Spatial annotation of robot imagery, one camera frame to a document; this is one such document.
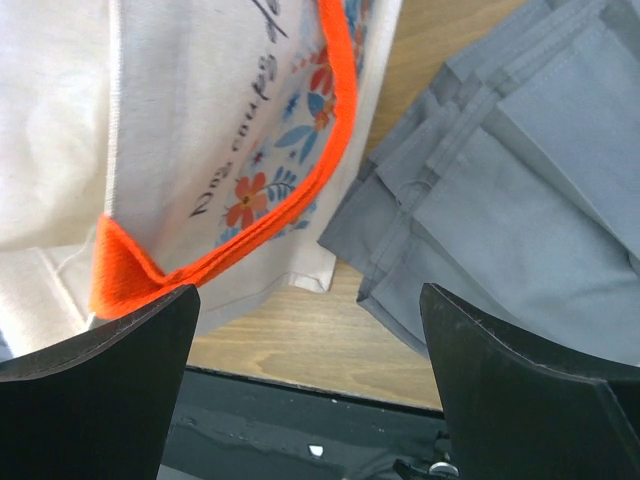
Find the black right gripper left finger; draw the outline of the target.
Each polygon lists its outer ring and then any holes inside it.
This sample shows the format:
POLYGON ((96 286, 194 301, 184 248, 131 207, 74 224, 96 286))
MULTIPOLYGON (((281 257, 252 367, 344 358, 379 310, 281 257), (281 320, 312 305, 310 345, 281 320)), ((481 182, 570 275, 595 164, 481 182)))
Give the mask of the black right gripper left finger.
POLYGON ((3 362, 2 478, 156 478, 199 309, 180 287, 3 362))

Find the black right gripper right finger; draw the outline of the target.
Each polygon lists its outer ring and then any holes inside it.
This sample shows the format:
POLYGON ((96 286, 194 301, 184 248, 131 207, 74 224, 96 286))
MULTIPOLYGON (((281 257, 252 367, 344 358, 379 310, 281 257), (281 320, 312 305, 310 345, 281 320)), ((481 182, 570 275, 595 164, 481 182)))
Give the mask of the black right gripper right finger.
POLYGON ((464 479, 636 479, 639 370, 548 341, 436 284, 427 349, 464 479))

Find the beige canvas tote bag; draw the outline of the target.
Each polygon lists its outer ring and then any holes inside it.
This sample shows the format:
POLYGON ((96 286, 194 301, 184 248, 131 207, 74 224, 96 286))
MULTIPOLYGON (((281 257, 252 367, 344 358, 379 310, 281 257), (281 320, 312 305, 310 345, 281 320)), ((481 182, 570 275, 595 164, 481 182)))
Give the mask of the beige canvas tote bag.
POLYGON ((5 1, 1 356, 184 285, 197 329, 330 288, 397 1, 5 1))

